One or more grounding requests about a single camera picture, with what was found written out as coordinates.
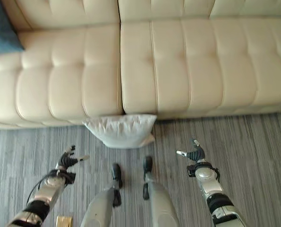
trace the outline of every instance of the white pillow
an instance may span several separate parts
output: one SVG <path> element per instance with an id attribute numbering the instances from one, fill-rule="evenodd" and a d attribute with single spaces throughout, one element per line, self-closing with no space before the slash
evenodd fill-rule
<path id="1" fill-rule="evenodd" d="M 155 141 L 151 134 L 156 115 L 95 117 L 84 125 L 109 148 L 139 148 Z"/>

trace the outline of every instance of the gold object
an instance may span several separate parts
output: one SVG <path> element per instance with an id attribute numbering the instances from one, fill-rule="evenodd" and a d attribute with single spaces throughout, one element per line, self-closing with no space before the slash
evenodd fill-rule
<path id="1" fill-rule="evenodd" d="M 72 227 L 72 217 L 57 216 L 56 227 Z"/>

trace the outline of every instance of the gray striped carpet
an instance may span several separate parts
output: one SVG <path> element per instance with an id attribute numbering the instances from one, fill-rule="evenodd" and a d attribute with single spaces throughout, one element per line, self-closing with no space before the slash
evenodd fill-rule
<path id="1" fill-rule="evenodd" d="M 191 150 L 196 137 L 207 159 L 221 173 L 221 184 L 252 227 L 281 227 L 281 114 L 157 122 L 156 142 L 141 149 L 106 148 L 83 126 L 0 131 L 0 227 L 19 212 L 33 184 L 55 167 L 63 150 L 76 144 L 77 154 L 91 155 L 75 166 L 76 182 L 68 186 L 44 226 L 58 215 L 81 224 L 91 199 L 110 182 L 110 166 L 121 164 L 123 204 L 113 210 L 113 227 L 150 227 L 149 202 L 142 200 L 142 160 L 154 158 L 154 170 L 173 199 L 182 227 L 210 227 L 210 215 L 190 164 L 175 154 Z"/>

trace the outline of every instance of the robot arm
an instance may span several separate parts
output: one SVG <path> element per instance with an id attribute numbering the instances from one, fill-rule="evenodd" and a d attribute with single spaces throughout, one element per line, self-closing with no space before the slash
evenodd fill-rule
<path id="1" fill-rule="evenodd" d="M 35 185 L 33 190 L 38 185 L 39 191 L 28 202 L 33 190 L 31 191 L 25 209 L 9 222 L 8 227 L 40 227 L 43 224 L 64 188 L 68 184 L 74 183 L 76 174 L 67 172 L 67 169 L 78 161 L 89 158 L 89 156 L 71 158 L 70 156 L 74 154 L 74 150 L 75 146 L 68 148 L 61 156 L 56 168 L 51 170 Z"/>
<path id="2" fill-rule="evenodd" d="M 239 211 L 234 207 L 219 183 L 218 169 L 206 161 L 204 150 L 197 140 L 192 141 L 195 152 L 177 151 L 177 154 L 195 161 L 187 167 L 189 177 L 196 177 L 200 191 L 210 210 L 215 227 L 246 227 Z"/>

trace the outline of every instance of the cream leather sofa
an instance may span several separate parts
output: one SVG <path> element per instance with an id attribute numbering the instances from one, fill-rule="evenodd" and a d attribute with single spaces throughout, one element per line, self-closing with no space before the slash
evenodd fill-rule
<path id="1" fill-rule="evenodd" d="M 2 2 L 0 129 L 281 112 L 281 0 Z"/>

